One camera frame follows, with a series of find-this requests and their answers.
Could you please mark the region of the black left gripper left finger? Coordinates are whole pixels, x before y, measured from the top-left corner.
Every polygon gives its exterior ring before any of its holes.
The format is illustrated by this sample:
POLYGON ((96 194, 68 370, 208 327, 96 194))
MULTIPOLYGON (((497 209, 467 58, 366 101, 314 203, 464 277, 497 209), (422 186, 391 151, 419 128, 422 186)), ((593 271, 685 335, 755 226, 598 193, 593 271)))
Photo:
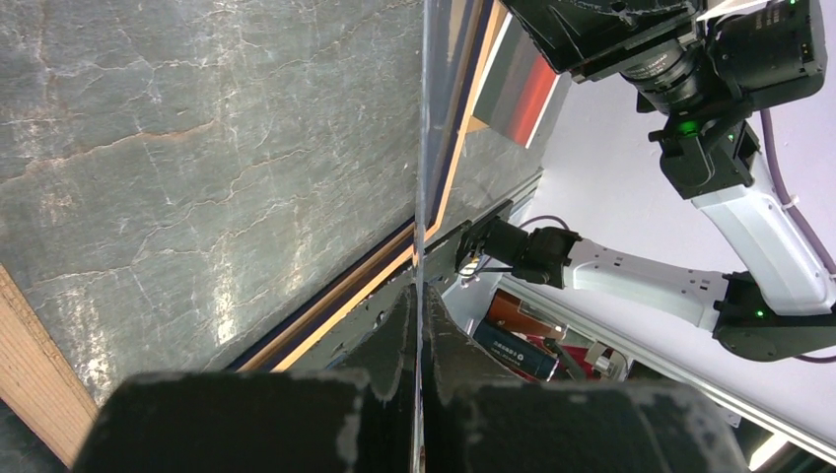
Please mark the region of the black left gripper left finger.
POLYGON ((315 372, 147 372, 109 397, 77 472, 407 472, 418 297, 315 372))

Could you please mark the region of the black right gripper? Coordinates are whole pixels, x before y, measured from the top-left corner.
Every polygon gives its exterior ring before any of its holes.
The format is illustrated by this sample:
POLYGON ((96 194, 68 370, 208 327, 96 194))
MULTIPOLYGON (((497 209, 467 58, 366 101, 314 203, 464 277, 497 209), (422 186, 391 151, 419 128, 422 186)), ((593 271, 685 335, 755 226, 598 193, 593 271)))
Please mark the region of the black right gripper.
POLYGON ((685 115, 735 103, 761 110, 808 98, 824 84, 828 56, 817 1, 770 1, 715 22, 689 45, 677 40, 695 32, 705 1, 503 5, 552 70, 569 73, 578 83, 622 71, 638 91, 641 112, 685 115))

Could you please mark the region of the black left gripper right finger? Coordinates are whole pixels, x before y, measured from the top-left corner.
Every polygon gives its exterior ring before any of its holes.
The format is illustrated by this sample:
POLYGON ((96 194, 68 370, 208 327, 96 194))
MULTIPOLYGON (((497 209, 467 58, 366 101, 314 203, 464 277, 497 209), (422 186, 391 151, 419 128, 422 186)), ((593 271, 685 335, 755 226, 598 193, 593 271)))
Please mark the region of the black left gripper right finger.
POLYGON ((423 289, 422 390, 430 472, 743 472, 718 407, 672 381, 528 382, 423 289))

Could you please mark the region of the red sunset photo print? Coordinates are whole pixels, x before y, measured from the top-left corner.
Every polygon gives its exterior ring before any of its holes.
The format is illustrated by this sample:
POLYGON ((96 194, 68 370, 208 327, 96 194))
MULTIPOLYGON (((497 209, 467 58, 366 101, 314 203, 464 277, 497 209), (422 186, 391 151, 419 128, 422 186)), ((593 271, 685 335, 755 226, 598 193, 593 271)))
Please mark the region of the red sunset photo print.
POLYGON ((528 149, 557 80, 519 22, 508 17, 489 52, 472 116, 528 149))

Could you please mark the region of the wooden picture frame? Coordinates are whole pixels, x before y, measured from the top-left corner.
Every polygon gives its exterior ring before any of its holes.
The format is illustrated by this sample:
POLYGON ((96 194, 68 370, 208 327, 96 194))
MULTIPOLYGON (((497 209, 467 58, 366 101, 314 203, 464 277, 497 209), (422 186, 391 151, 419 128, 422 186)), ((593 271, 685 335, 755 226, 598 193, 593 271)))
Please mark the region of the wooden picture frame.
MULTIPOLYGON (((129 377, 283 371, 413 256, 424 1, 1 5, 1 468, 129 377)), ((448 1, 441 227, 489 1, 448 1)))

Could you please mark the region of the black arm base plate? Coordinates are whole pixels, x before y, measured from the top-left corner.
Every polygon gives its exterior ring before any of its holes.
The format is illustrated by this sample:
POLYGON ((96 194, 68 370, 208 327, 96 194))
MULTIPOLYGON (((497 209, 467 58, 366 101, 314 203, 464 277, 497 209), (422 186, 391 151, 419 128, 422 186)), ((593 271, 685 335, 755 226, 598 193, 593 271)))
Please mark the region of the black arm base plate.
POLYGON ((506 222, 514 201, 506 199, 475 221, 467 220, 430 244, 423 261, 424 282, 443 292, 453 285, 462 268, 480 252, 481 240, 495 220, 506 222))

